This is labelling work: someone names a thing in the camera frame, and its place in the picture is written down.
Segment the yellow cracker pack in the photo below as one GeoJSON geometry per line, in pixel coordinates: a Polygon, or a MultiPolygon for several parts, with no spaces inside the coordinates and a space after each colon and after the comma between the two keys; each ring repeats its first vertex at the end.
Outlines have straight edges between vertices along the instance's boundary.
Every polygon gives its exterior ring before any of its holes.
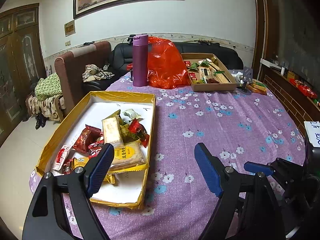
{"type": "Polygon", "coordinates": [[[114,144],[114,159],[108,170],[109,174],[144,171],[149,167],[142,152],[139,140],[122,146],[114,144]]]}

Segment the red gold snack packet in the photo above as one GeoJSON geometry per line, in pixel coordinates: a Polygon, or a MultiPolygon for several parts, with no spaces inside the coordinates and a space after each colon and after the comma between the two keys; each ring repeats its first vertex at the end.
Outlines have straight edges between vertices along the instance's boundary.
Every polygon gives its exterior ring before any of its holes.
{"type": "Polygon", "coordinates": [[[87,154],[89,152],[89,145],[96,142],[100,137],[101,129],[86,125],[72,146],[72,149],[77,152],[87,154]]]}

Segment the beige biscuit pack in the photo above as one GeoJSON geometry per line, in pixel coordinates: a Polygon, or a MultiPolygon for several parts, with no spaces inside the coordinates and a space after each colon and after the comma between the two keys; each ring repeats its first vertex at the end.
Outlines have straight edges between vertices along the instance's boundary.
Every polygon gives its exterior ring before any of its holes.
{"type": "Polygon", "coordinates": [[[115,148],[123,147],[123,139],[120,131],[120,124],[116,117],[106,118],[103,123],[104,143],[111,144],[115,148]]]}

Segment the red dark candy packet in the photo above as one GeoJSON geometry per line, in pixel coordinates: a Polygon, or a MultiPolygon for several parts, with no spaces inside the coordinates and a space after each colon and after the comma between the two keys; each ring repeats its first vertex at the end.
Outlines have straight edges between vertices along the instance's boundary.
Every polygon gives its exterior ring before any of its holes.
{"type": "Polygon", "coordinates": [[[145,127],[137,120],[133,119],[131,123],[129,124],[128,130],[135,134],[138,139],[140,140],[141,144],[147,148],[149,144],[150,136],[147,133],[145,127]]]}

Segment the yellow cookie packet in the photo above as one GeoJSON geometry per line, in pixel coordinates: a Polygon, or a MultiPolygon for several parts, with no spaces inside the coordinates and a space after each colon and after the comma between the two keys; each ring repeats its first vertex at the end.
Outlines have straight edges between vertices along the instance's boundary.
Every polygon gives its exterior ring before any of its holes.
{"type": "Polygon", "coordinates": [[[89,157],[73,158],[71,160],[71,169],[75,170],[78,167],[84,167],[89,161],[89,157]]]}

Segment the red white snack packet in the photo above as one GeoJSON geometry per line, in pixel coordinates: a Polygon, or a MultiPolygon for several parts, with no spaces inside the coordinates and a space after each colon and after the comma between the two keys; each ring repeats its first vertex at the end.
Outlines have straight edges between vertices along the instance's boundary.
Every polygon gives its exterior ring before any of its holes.
{"type": "Polygon", "coordinates": [[[59,171],[63,167],[63,164],[66,158],[69,156],[69,153],[72,149],[70,145],[63,145],[59,152],[57,153],[54,165],[52,167],[53,170],[59,171]]]}

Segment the pale green white packet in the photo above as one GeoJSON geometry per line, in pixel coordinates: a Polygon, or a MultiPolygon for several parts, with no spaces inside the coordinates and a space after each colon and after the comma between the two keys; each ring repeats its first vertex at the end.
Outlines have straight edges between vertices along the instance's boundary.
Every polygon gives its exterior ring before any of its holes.
{"type": "Polygon", "coordinates": [[[127,116],[130,120],[133,120],[133,119],[140,119],[141,118],[141,115],[138,114],[135,110],[133,109],[127,109],[125,111],[123,111],[123,114],[125,116],[127,116]]]}

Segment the yellow gift box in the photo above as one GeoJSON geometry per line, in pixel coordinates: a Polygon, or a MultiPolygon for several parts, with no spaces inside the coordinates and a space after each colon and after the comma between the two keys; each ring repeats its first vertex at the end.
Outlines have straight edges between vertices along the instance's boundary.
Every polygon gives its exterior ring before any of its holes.
{"type": "Polygon", "coordinates": [[[70,174],[102,154],[105,142],[114,160],[91,201],[141,209],[150,166],[156,110],[153,94],[89,92],[65,117],[44,147],[35,172],[70,174]]]}

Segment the purple floral tablecloth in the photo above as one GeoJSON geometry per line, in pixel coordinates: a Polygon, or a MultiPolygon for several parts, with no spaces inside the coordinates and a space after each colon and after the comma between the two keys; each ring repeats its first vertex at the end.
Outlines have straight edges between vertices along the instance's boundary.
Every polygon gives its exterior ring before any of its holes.
{"type": "Polygon", "coordinates": [[[44,147],[29,179],[35,191],[52,169],[60,148],[75,143],[86,126],[102,128],[116,111],[132,109],[150,135],[142,152],[144,171],[116,175],[92,196],[94,210],[111,239],[197,239],[216,204],[195,160],[202,142],[213,156],[238,172],[244,163],[277,158],[302,165],[304,139],[271,92],[194,92],[135,87],[125,75],[102,92],[87,94],[44,147]]]}

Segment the wooden side shelf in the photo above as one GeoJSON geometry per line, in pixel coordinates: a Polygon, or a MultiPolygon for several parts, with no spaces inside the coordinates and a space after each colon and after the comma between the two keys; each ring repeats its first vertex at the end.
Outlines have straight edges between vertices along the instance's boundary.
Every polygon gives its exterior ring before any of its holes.
{"type": "Polygon", "coordinates": [[[319,121],[319,108],[278,71],[262,64],[259,80],[274,93],[296,127],[305,135],[304,121],[319,121]]]}

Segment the orange biscuit packs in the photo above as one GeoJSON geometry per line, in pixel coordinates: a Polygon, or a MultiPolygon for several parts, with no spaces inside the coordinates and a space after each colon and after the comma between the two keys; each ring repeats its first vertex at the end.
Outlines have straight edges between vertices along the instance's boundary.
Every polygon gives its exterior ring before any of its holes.
{"type": "Polygon", "coordinates": [[[267,86],[255,79],[253,79],[252,82],[249,82],[246,85],[246,88],[248,88],[252,93],[258,93],[262,95],[267,94],[267,86]]]}

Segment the brown cardboard snack tray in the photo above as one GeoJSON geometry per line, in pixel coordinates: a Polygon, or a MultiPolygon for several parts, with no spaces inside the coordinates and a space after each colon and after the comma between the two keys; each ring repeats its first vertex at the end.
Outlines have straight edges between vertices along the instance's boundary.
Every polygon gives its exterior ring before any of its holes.
{"type": "Polygon", "coordinates": [[[182,53],[194,92],[232,91],[236,80],[225,65],[210,53],[182,53]]]}

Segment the green patterned cushion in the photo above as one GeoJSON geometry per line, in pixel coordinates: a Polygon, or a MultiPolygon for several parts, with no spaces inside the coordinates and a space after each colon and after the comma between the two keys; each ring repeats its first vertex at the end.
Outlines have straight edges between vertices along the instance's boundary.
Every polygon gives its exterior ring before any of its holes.
{"type": "Polygon", "coordinates": [[[59,76],[56,73],[53,73],[45,79],[40,78],[34,92],[35,96],[40,101],[62,94],[59,76]]]}

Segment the red plastic bag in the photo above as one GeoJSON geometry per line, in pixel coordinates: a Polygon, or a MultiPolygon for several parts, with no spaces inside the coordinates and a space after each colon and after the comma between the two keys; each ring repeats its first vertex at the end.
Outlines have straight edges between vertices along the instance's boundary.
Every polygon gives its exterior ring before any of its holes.
{"type": "Polygon", "coordinates": [[[148,83],[152,87],[174,89],[190,85],[187,67],[173,42],[149,37],[148,83]]]}

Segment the black leather sofa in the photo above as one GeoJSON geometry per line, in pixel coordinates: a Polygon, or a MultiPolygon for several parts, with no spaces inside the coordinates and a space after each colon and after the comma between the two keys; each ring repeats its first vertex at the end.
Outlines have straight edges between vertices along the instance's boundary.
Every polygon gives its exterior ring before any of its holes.
{"type": "MultiPolygon", "coordinates": [[[[177,60],[181,61],[182,53],[210,53],[217,56],[227,69],[242,70],[244,68],[243,61],[236,51],[222,47],[218,43],[204,41],[198,43],[175,42],[174,45],[175,48],[169,49],[165,56],[163,55],[165,49],[161,49],[159,52],[159,55],[161,56],[160,62],[169,63],[172,68],[175,68],[173,62],[177,60]]],[[[132,63],[132,51],[132,46],[127,43],[116,45],[108,56],[107,61],[108,69],[113,76],[110,79],[84,82],[82,84],[84,91],[88,93],[90,91],[106,90],[112,83],[127,74],[127,65],[132,63]]]]}

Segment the wooden cabinet doors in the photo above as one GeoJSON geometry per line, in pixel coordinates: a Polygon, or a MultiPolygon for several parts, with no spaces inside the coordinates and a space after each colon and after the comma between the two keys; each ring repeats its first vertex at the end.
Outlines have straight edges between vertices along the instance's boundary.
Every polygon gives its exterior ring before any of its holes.
{"type": "Polygon", "coordinates": [[[1,144],[28,116],[25,101],[46,70],[40,45],[39,4],[1,13],[1,144]]]}

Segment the purple thermos bottle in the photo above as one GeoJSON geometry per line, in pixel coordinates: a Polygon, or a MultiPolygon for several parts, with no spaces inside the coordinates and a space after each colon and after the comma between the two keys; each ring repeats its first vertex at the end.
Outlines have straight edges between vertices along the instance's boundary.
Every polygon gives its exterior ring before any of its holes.
{"type": "Polygon", "coordinates": [[[133,37],[132,47],[132,81],[135,87],[148,84],[148,34],[133,37]]]}

